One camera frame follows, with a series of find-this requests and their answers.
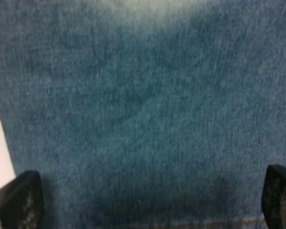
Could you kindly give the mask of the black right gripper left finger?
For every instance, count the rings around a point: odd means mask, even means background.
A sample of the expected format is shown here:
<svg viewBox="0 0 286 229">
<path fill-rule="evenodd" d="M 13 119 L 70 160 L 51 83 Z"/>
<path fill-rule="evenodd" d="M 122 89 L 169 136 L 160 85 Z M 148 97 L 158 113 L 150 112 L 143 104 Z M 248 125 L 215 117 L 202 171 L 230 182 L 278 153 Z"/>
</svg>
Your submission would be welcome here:
<svg viewBox="0 0 286 229">
<path fill-rule="evenodd" d="M 0 188 L 0 229 L 40 229 L 43 217 L 39 172 L 25 171 Z"/>
</svg>

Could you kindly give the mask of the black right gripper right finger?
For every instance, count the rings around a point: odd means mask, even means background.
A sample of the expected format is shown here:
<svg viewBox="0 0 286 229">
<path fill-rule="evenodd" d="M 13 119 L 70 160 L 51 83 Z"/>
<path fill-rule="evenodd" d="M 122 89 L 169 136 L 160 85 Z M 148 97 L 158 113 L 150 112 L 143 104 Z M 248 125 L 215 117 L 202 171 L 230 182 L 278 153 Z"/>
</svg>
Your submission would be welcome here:
<svg viewBox="0 0 286 229">
<path fill-rule="evenodd" d="M 267 167 L 261 208 L 268 228 L 286 229 L 286 167 Z"/>
</svg>

